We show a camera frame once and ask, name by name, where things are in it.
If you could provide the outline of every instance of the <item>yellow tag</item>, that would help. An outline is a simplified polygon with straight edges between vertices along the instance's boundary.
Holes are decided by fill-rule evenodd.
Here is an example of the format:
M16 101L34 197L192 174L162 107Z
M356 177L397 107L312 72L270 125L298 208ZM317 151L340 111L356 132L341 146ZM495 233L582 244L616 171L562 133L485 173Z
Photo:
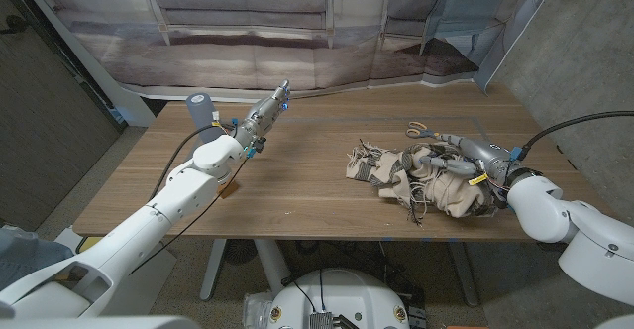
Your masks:
M473 178L471 180L469 180L469 185L476 185L481 181L485 181L488 179L488 175L486 175L486 173L484 173L483 175L477 177L477 178Z

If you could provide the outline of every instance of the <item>printed backdrop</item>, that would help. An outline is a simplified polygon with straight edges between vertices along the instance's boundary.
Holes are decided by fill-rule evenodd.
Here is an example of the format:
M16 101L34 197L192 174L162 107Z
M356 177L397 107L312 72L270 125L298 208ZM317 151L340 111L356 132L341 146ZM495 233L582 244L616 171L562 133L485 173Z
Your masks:
M485 87L543 0L46 1L124 87L173 98L244 97L285 78L313 93Z

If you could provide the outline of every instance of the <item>cable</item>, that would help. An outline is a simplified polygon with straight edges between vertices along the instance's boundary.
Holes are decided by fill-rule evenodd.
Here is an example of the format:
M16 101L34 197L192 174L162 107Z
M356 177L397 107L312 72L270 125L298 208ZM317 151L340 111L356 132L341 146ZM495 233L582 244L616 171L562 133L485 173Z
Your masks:
M171 155L171 158L169 159L169 162L167 162L167 165L165 166L165 169L162 171L162 174L160 175L160 178L158 179L157 182L157 186L155 186L154 191L152 192L152 195L150 195L150 200L152 200L152 198L154 198L155 196L157 196L157 193L159 192L159 188L160 185L162 184L162 182L165 179L165 176L167 175L167 172L169 171L169 168L171 167L171 164L174 163L174 160L176 159L176 156L178 156L178 153L180 153L180 150L185 146L185 144L191 140L192 137L198 135L199 133L208 130L212 127L218 127L215 125L207 125L207 126L203 126L201 128L199 128L198 130L192 132L189 136L185 137L184 140L182 140L182 142L180 143L180 145L178 145L178 147L176 148L176 151L174 151L173 155Z
M564 127L572 126L574 124L581 123L581 122L586 122L586 121L590 121L590 120L597 120L597 119L601 119L601 118L623 117L623 116L634 116L634 111L601 112L601 113L586 115L586 116L582 116L582 117L577 117L575 119L559 123L559 124L557 124L555 126L551 126L551 127L547 128L546 130L544 130L544 131L538 133L537 135L535 135L524 146L522 146L522 151L520 152L520 154L517 157L517 159L520 160L520 161L524 161L524 159L528 155L528 152L531 150L531 147L533 147L535 142L537 142L539 139L541 139L542 137L548 135L551 132L555 132L557 130L563 129Z
M383 254L383 260L386 261L387 256L385 255L385 250L383 249L383 243L378 241L378 246L380 247L380 252ZM387 283L387 264L383 266L383 283Z
M321 310L326 311L326 304L324 304L324 283L321 281L321 269L319 269L319 290L321 291Z
M306 294L305 291L301 290L301 288L299 287L299 285L297 285L296 281L293 281L293 284L295 284L295 286L297 287L297 289L299 289L299 291L301 291L304 296L306 297L306 299L308 299L308 301L310 302L310 305L313 307L313 313L317 313L317 310L315 310L315 304L313 304L313 301L310 300L310 298L308 297L308 294Z
M339 252L341 252L342 254L348 256L350 259L352 259L353 261L355 261L358 264L369 264L372 263L373 265L375 265L375 263L372 261L371 259L371 254L368 254L367 252L361 250L361 249L357 249L356 247L353 249L353 251L359 250L359 252L362 253L362 255L365 255L366 258L368 259L367 261L362 261L360 260L358 257L356 257L355 255L353 255L349 250L344 250L342 249L342 247L340 247L340 245L338 245L338 242L331 242L331 241L323 241L324 243L334 247L335 249L337 249ZM394 280L396 280L398 277L400 277L401 279L403 279L405 281L405 283L407 285L409 285L410 289L412 291L417 291L418 293L413 293L414 295L418 296L418 299L424 303L425 302L425 290L421 287L418 287L417 285L415 285L414 283L412 283L411 280L409 280L409 278L407 278L407 276L405 276L402 271L403 269L400 269L399 267L391 264L387 259L385 259L385 264L390 267L393 270L393 278Z
M240 169L242 169L242 166L245 165L245 163L247 162L247 159L245 159L240 166L238 167L238 169L236 170L236 172L234 173L234 175L231 177L231 179L229 179L229 182L227 183L227 185L231 184L232 181L234 181L234 179L236 178L236 175L238 175L238 172L240 172ZM151 255L150 257L148 257L145 261L141 262L140 265L138 265L135 269L133 269L130 272L130 275L132 275L134 272L136 272L138 269L141 268L141 266L145 265L149 260L153 259L154 256L160 254L161 251L163 251L167 246L169 246L169 244L171 244L172 242L174 242L176 239L178 239L180 237L180 235L182 235L185 231L187 231L187 229L189 229L191 227L191 225L193 225L196 221L198 221L198 219L200 219L203 215L205 215L205 213L207 212L207 210L209 210L209 208L211 208L211 205L213 205L216 200L218 200L219 197L222 196L222 194L225 193L225 190L227 190L229 188L229 186L225 186L222 190L220 190L220 192L218 193L218 195L216 195L216 197L213 199L213 201L211 202L211 204L209 204L209 206L207 206L207 208L205 210L203 210L203 212L201 212L198 216L196 216L195 219L193 219L189 225L185 226L184 229L182 229L176 236L174 236L171 240L169 240L165 245L163 245L160 249L158 249L158 251L156 251L153 255Z

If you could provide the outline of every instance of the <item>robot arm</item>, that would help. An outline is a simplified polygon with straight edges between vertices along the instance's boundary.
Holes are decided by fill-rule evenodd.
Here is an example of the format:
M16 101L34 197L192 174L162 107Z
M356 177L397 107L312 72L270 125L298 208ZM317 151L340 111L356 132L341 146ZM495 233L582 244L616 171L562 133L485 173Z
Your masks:
M599 294L634 305L634 228L587 203L561 200L563 191L557 185L523 167L498 145L454 135L436 139L458 146L473 160L474 170L510 188L505 199L528 236L569 243L559 258L567 275Z
M287 108L288 81L252 108L234 137L223 135L200 146L173 170L165 188L87 251L41 269L0 292L16 318L94 317L107 306L121 280L138 266L167 231L200 210L225 183L229 159L261 151L264 134Z

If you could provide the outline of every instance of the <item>concrete wall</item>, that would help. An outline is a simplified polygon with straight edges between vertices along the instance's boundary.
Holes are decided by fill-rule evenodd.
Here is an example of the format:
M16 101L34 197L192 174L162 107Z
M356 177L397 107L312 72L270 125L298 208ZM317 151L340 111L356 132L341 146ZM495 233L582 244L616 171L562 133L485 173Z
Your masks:
M546 0L493 82L508 86L544 128L589 113L634 110L634 0ZM634 118L612 118L552 134L630 225L633 131Z

